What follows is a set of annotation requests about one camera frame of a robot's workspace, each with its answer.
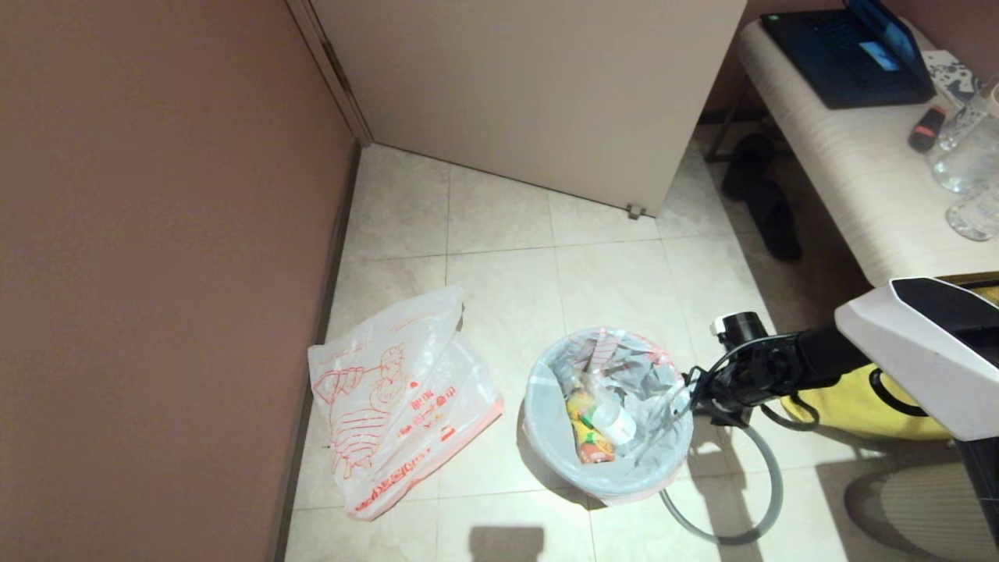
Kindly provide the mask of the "white red-printed plastic bag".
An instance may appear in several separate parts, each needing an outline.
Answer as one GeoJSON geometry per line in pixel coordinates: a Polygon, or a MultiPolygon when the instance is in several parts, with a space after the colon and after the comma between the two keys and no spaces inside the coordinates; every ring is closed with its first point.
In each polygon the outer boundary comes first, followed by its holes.
{"type": "Polygon", "coordinates": [[[379,518],[503,415],[463,316],[463,288],[446,286],[309,348],[311,391],[350,518],[379,518]]]}

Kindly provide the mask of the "clear plastic water bottle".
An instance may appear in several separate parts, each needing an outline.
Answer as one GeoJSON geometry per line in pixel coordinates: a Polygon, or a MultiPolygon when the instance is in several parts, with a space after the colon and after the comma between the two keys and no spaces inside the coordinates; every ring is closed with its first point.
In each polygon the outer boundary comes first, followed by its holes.
{"type": "Polygon", "coordinates": [[[638,423],[602,375],[570,370],[561,374],[559,385],[579,446],[614,450],[638,437],[638,423]]]}

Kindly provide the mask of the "orange yellow snack wrapper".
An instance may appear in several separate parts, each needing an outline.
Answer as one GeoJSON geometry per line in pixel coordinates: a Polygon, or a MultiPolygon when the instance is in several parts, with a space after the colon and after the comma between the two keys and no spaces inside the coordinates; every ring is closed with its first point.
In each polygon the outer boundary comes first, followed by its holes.
{"type": "Polygon", "coordinates": [[[617,459],[614,445],[592,423],[596,408],[596,398],[582,387],[570,391],[565,398],[575,451],[582,464],[602,464],[617,459]]]}

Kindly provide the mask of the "black slipper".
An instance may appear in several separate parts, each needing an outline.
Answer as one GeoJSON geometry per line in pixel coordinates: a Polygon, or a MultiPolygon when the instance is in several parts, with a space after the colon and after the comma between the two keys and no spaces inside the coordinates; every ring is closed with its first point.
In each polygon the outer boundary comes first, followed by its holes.
{"type": "Polygon", "coordinates": [[[747,192],[746,204],[770,255],[779,261],[799,261],[802,246],[795,230],[795,215],[779,186],[767,179],[756,182],[747,192]]]}
{"type": "Polygon", "coordinates": [[[731,152],[721,182],[722,195],[731,201],[745,201],[750,189],[765,178],[775,153],[774,142],[763,133],[742,138],[731,152]]]}

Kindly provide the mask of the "beige striped stool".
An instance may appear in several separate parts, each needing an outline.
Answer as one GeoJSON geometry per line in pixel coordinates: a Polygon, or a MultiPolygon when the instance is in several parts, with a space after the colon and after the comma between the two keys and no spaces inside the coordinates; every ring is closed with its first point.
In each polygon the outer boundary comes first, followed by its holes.
{"type": "Polygon", "coordinates": [[[863,476],[847,487],[850,519],[877,542],[939,562],[999,562],[970,477],[957,463],[863,476]]]}

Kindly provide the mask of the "cream striped bench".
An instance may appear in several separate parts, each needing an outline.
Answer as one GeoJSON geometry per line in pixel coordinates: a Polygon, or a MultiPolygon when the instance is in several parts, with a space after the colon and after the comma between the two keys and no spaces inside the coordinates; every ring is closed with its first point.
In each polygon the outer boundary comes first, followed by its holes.
{"type": "Polygon", "coordinates": [[[908,145],[927,103],[829,109],[759,20],[739,32],[735,52],[871,285],[999,277],[999,237],[973,241],[947,224],[958,195],[908,145]]]}

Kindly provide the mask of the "clear glass cup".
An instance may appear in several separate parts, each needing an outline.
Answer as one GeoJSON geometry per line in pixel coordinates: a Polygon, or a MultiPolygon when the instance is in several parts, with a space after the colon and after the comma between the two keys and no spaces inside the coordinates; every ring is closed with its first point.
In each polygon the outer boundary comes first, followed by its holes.
{"type": "Polygon", "coordinates": [[[974,241],[999,237],[999,183],[981,183],[949,207],[947,224],[959,235],[974,241]]]}
{"type": "Polygon", "coordinates": [[[953,193],[999,180],[999,125],[981,123],[956,143],[938,142],[927,162],[934,181],[953,193]]]}

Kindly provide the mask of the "black orange handheld device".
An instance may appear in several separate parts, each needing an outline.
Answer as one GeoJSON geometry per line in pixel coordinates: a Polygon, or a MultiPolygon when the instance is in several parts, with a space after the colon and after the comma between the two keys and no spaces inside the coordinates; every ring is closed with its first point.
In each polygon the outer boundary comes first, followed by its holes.
{"type": "Polygon", "coordinates": [[[930,151],[937,143],[946,118],[947,111],[943,107],[939,105],[929,107],[908,136],[910,149],[920,154],[930,151]]]}

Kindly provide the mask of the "beige door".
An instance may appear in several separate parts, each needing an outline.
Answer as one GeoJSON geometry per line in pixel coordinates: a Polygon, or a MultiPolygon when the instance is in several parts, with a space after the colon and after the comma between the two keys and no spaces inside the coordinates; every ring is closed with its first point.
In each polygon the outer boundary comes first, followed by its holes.
{"type": "Polygon", "coordinates": [[[656,217],[747,0],[311,0],[379,144],[656,217]]]}

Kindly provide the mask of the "dark blue laptop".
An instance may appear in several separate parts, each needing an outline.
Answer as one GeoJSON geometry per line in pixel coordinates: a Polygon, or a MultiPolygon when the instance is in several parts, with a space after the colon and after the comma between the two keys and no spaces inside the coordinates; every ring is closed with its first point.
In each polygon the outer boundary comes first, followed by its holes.
{"type": "Polygon", "coordinates": [[[827,108],[916,105],[936,95],[913,32],[881,0],[761,16],[763,29],[827,108]]]}

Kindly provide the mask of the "clear ribbed glass bottle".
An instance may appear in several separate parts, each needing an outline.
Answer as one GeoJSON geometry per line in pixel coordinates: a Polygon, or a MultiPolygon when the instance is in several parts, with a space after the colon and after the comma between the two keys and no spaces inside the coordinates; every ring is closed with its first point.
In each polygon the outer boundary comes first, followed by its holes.
{"type": "Polygon", "coordinates": [[[934,148],[943,151],[954,149],[988,115],[999,114],[999,101],[994,94],[999,88],[999,75],[985,83],[970,101],[945,121],[934,148]]]}

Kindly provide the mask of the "white black patterned card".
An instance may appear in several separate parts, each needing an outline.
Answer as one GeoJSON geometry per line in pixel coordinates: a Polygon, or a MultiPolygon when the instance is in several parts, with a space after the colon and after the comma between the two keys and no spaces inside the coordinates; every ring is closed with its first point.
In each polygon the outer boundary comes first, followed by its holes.
{"type": "Polygon", "coordinates": [[[961,108],[975,96],[980,80],[971,69],[947,50],[921,51],[922,59],[938,93],[961,108]]]}

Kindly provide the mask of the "beige door frame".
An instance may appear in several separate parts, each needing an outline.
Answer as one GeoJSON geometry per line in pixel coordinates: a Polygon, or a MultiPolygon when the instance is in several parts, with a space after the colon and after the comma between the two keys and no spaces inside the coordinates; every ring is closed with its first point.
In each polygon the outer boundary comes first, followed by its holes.
{"type": "Polygon", "coordinates": [[[334,96],[336,106],[343,115],[347,128],[360,146],[367,148],[374,143],[370,128],[365,123],[363,113],[350,88],[349,80],[340,67],[340,62],[329,41],[313,5],[313,0],[284,0],[295,20],[304,42],[310,50],[329,92],[334,96]]]}

